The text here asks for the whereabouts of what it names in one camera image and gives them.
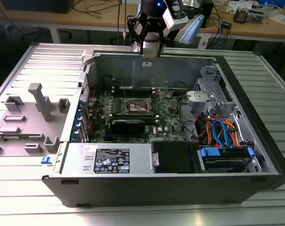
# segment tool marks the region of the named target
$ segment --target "sticker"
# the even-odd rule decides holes
[[[94,152],[97,148],[98,146],[96,145],[84,145],[82,151],[83,152]]]
[[[97,149],[95,173],[130,173],[129,149]]]
[[[143,67],[151,67],[152,66],[152,62],[142,62],[142,66]]]

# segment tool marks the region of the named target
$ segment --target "warning label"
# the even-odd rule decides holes
[[[97,149],[94,164],[95,173],[129,173],[129,149]]]

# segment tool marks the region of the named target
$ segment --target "side panel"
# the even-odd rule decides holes
[[[43,182],[67,207],[241,203],[278,176],[214,178],[48,178]]]
[[[282,178],[279,181],[277,181],[277,183],[269,187],[270,189],[276,189],[285,184],[285,158],[280,152],[271,134],[268,132],[267,128],[265,127],[260,116],[254,109],[251,101],[249,100],[242,86],[240,85],[237,78],[233,74],[225,58],[219,56],[217,57],[217,60],[222,68],[222,71],[224,72],[226,78],[225,82],[229,83],[230,89],[232,89],[232,92],[235,94],[238,102],[242,106],[245,115],[249,119],[249,122],[251,123],[256,135],[260,139],[265,151],[269,155],[269,158],[273,162],[273,165],[275,166],[276,170],[282,174]]]

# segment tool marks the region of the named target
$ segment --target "white paper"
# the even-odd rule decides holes
[[[278,15],[271,16],[271,17],[268,17],[268,18],[271,19],[271,20],[274,20],[275,22],[278,22],[280,24],[285,25],[285,15],[278,14]]]
[[[230,1],[228,3],[226,12],[236,13],[237,8],[252,8],[252,1],[240,2],[240,1]]]

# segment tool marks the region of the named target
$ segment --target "blue drive bracket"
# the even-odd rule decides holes
[[[217,147],[203,147],[201,149],[201,156],[221,156],[220,151]]]

